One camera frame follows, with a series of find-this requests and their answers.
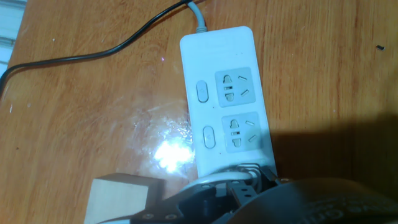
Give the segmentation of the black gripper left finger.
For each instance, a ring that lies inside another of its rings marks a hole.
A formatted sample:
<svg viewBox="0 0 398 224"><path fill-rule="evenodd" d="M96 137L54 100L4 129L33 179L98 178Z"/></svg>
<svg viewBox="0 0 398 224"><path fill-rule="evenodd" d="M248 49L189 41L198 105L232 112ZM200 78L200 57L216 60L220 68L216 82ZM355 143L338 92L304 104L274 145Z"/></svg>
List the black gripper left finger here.
<svg viewBox="0 0 398 224"><path fill-rule="evenodd" d="M130 223L212 223L236 209L237 203L225 187L203 184L133 215Z"/></svg>

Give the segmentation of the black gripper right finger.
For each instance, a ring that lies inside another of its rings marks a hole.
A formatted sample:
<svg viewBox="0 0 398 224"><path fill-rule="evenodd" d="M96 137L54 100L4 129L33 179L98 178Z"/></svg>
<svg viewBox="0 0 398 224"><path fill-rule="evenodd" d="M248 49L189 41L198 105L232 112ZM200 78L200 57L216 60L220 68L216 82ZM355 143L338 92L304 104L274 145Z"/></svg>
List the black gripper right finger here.
<svg viewBox="0 0 398 224"><path fill-rule="evenodd" d="M238 206L247 204L266 190L291 182L291 179L278 177L267 166L237 166L234 171L249 176L248 179L236 176L226 182L228 195L233 196Z"/></svg>

